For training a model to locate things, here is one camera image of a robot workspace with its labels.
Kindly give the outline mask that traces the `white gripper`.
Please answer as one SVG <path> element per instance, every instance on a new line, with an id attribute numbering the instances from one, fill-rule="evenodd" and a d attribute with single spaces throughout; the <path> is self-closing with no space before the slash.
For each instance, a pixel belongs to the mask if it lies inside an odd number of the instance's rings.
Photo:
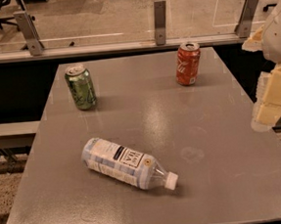
<path id="1" fill-rule="evenodd" d="M 276 5 L 264 26 L 242 44 L 244 51 L 262 50 L 267 60 L 277 63 L 271 72 L 263 71 L 258 79 L 251 122 L 255 131 L 270 130 L 281 118 L 281 0 Z"/>

